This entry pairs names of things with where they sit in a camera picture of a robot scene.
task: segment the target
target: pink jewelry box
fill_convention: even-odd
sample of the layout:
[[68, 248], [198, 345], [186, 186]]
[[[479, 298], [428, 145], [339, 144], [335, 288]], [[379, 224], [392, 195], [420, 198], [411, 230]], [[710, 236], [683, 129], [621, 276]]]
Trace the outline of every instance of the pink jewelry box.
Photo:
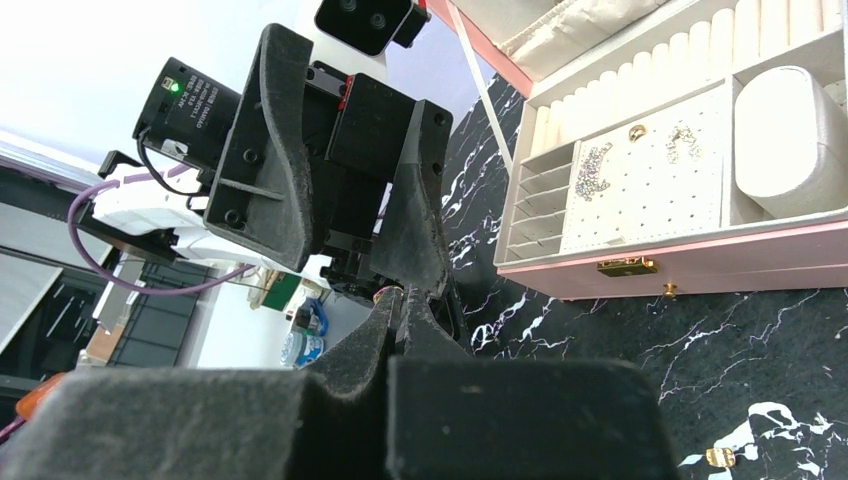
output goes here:
[[[452, 25], [446, 1], [430, 0], [428, 4]], [[733, 8], [735, 4], [731, 0], [672, 0], [536, 83], [498, 51], [472, 22], [465, 21], [475, 50], [528, 97], [494, 259], [500, 275], [568, 300], [848, 286], [848, 206], [787, 219], [769, 219], [736, 189], [732, 174], [732, 106], [739, 90], [757, 74], [784, 65], [809, 70], [821, 85], [844, 82], [843, 17], [838, 24], [828, 24], [825, 20], [822, 31], [807, 41], [734, 66], [723, 78], [702, 82], [682, 94], [656, 93], [651, 106], [639, 113], [612, 119], [573, 141], [531, 153], [541, 107], [597, 80], [603, 72], [615, 71], [635, 54], [650, 52], [654, 45], [668, 42], [672, 35], [688, 31], [694, 23], [710, 21], [716, 12]], [[844, 12], [848, 6], [840, 1], [839, 7]], [[525, 209], [530, 211], [528, 214], [516, 208], [522, 202], [526, 205], [531, 195], [535, 195], [531, 197], [533, 200], [544, 197], [546, 192], [573, 190], [578, 169], [571, 166], [580, 165], [585, 157], [585, 151], [581, 156], [584, 141], [615, 131], [626, 136], [628, 130], [650, 114], [714, 88], [726, 92], [724, 98], [728, 102], [727, 120], [721, 126], [726, 129], [722, 133], [724, 140], [717, 146], [723, 149], [719, 155], [723, 169], [720, 214], [716, 217], [720, 220], [714, 227], [632, 242], [567, 248], [562, 241], [565, 232], [558, 235], [556, 231], [557, 222], [572, 212], [564, 194], [560, 197], [561, 204], [552, 210], [540, 209], [538, 217], [532, 209]], [[560, 183], [544, 181], [554, 177]], [[542, 188], [548, 190], [536, 188], [528, 192], [522, 186], [528, 182], [547, 185]]]

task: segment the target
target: jewelry box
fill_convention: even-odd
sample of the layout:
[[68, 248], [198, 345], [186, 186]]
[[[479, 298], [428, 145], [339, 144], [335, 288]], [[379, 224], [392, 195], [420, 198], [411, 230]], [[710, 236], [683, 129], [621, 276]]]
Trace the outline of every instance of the jewelry box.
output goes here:
[[848, 205], [774, 218], [734, 178], [736, 99], [760, 74], [799, 67], [845, 115], [845, 10], [669, 0], [531, 82], [499, 274], [560, 299], [848, 286]]

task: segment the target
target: black cable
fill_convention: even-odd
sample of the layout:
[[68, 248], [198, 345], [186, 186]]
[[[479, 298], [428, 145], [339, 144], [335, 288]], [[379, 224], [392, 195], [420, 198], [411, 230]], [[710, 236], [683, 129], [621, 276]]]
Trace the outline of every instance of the black cable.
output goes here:
[[136, 150], [138, 151], [138, 159], [141, 161], [142, 165], [147, 167], [147, 170], [150, 172], [150, 176], [153, 177], [153, 180], [155, 180], [156, 183], [161, 185], [162, 188], [164, 188], [165, 190], [176, 195], [184, 195], [189, 198], [203, 196], [203, 194], [200, 192], [181, 192], [175, 189], [174, 187], [168, 185], [168, 182], [166, 182], [165, 179], [162, 178], [162, 175], [159, 174], [159, 172], [153, 167], [153, 164], [150, 163], [150, 159], [147, 158], [147, 151], [145, 150], [144, 139], [147, 137], [147, 132], [149, 131], [150, 127], [147, 127], [138, 134], [138, 140], [136, 141]]

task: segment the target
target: jewelry tray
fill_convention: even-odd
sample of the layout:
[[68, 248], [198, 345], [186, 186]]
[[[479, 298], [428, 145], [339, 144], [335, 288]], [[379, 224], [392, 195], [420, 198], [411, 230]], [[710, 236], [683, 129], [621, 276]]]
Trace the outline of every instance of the jewelry tray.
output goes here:
[[[848, 249], [845, 248], [848, 206], [770, 219], [762, 208], [738, 191], [732, 175], [736, 96], [758, 74], [785, 65], [807, 69], [823, 86], [844, 82], [844, 16], [841, 24], [826, 26], [802, 43], [734, 67], [728, 75], [694, 84], [686, 91], [669, 91], [665, 98], [653, 98], [637, 113], [613, 117], [606, 126], [580, 134], [569, 143], [531, 154], [540, 107], [573, 93], [602, 72], [616, 70], [640, 51], [650, 51], [652, 45], [667, 42], [675, 33], [688, 31], [694, 23], [710, 21], [717, 11], [732, 8], [735, 3], [701, 0], [682, 8], [660, 8], [534, 86], [522, 112], [504, 225], [495, 252], [494, 263], [499, 274], [561, 299], [848, 285]], [[846, 11], [845, 1], [842, 11]], [[709, 101], [699, 104], [699, 98]], [[677, 170], [688, 176], [688, 181], [674, 182], [673, 188], [669, 182], [663, 182], [667, 176], [645, 176], [638, 169], [634, 171], [638, 175], [628, 177], [638, 176], [638, 181], [625, 182], [622, 169], [627, 163], [616, 160], [616, 167], [607, 169], [615, 173], [616, 184], [610, 180], [606, 189], [594, 192], [593, 202], [597, 200], [600, 204], [598, 195], [606, 197], [622, 188], [639, 187], [642, 194], [628, 197], [625, 202], [608, 202], [606, 207], [593, 206], [592, 211], [603, 215], [590, 218], [590, 226], [575, 226], [581, 220], [586, 221], [585, 215], [578, 218], [574, 213], [581, 211], [578, 207], [582, 199], [577, 192], [581, 161], [585, 161], [591, 149], [606, 142], [613, 143], [610, 152], [617, 147], [624, 151], [643, 142], [665, 147], [669, 132], [651, 131], [651, 121], [675, 109], [679, 111], [687, 104], [698, 108], [709, 106], [710, 113], [718, 115], [717, 121], [710, 123], [714, 129], [708, 134], [711, 140], [700, 145], [709, 150], [706, 172], [709, 181], [698, 177], [705, 174], [704, 165], [688, 165]], [[686, 127], [692, 112], [703, 110], [698, 108], [690, 108], [688, 116], [683, 115], [685, 118], [674, 125]], [[666, 121], [663, 125], [667, 128], [672, 123]], [[629, 143], [628, 132], [642, 126], [647, 133]], [[705, 127], [700, 128], [698, 134], [705, 134]], [[656, 155], [653, 158], [654, 165], [659, 165]], [[652, 186], [659, 192], [656, 194], [650, 194], [650, 188], [644, 185], [653, 179], [660, 182]], [[689, 201], [694, 191], [709, 198], [703, 202]], [[633, 201], [634, 198], [650, 202]], [[676, 202], [677, 206], [673, 210], [667, 206], [661, 208], [663, 202]], [[621, 207], [630, 211], [618, 213]], [[643, 207], [644, 215], [639, 212]], [[626, 217], [626, 221], [605, 218], [617, 215]], [[694, 218], [704, 220], [689, 221]], [[622, 225], [629, 225], [625, 234], [618, 233]], [[639, 232], [639, 225], [644, 231]], [[586, 240], [584, 236], [596, 238]], [[645, 268], [623, 268], [618, 270], [623, 272], [621, 276], [609, 276], [607, 267], [611, 265]]]

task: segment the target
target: earring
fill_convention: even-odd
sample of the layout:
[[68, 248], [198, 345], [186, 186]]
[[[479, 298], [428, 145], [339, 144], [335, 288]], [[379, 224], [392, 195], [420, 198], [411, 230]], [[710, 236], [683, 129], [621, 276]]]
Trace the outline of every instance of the earring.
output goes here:
[[583, 200], [592, 201], [592, 196], [598, 192], [603, 192], [610, 187], [609, 182], [602, 180], [599, 182], [601, 175], [601, 162], [604, 160], [607, 152], [612, 148], [612, 144], [607, 142], [602, 147], [592, 147], [589, 150], [589, 156], [580, 165], [580, 171], [577, 173], [577, 187], [575, 192]]
[[668, 163], [678, 163], [680, 161], [678, 142], [685, 143], [689, 146], [689, 158], [692, 160], [701, 158], [701, 147], [698, 146], [698, 139], [692, 134], [692, 129], [685, 125], [675, 125], [671, 130], [671, 134], [668, 136], [668, 143], [665, 144], [665, 148], [668, 150], [666, 154]]

